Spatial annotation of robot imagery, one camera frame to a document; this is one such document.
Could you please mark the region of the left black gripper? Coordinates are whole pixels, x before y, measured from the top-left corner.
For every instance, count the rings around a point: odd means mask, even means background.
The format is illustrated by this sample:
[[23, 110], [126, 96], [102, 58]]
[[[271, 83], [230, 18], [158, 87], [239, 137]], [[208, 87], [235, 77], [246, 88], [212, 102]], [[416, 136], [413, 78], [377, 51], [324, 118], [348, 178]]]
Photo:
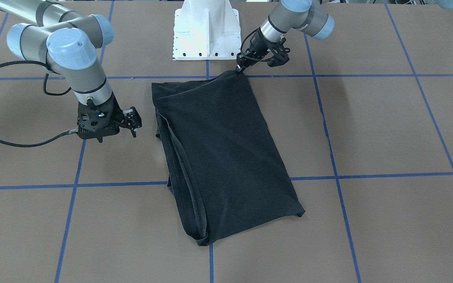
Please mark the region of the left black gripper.
[[250, 38], [250, 46], [246, 50], [246, 56], [242, 53], [237, 54], [237, 67], [235, 71], [240, 74], [255, 63], [254, 59], [264, 59], [269, 53], [266, 37], [263, 35], [261, 28], [253, 31]]

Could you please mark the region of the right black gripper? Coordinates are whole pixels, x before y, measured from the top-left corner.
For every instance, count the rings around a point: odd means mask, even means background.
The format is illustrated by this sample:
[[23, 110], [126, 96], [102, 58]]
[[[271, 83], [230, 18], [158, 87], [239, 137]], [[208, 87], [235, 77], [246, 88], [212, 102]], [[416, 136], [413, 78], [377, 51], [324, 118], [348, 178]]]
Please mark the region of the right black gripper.
[[95, 121], [93, 129], [100, 130], [108, 125], [122, 127], [131, 131], [133, 138], [137, 137], [137, 131], [142, 128], [142, 118], [135, 107], [122, 111], [114, 94], [99, 105], [93, 104]]

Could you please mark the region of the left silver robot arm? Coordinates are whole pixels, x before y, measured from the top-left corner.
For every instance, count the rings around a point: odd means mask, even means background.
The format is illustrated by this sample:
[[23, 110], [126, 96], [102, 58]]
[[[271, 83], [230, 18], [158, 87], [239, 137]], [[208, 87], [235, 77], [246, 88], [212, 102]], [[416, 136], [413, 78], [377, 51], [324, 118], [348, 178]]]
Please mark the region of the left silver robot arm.
[[241, 73], [258, 62], [277, 67], [289, 61], [290, 49], [284, 46], [291, 29], [311, 38], [326, 39], [334, 30], [335, 20], [318, 0], [281, 0], [256, 30], [241, 42], [236, 72]]

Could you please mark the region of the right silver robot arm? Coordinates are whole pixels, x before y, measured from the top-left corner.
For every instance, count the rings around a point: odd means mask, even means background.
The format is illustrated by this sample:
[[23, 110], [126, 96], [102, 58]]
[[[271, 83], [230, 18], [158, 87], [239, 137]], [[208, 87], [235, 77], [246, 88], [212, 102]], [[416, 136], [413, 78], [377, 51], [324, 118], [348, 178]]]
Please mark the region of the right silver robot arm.
[[142, 119], [134, 107], [120, 108], [97, 54], [114, 38], [108, 18], [82, 15], [52, 0], [0, 0], [0, 11], [24, 20], [9, 29], [9, 50], [21, 63], [36, 63], [64, 77], [77, 97], [73, 133], [99, 142], [121, 128], [136, 136]]

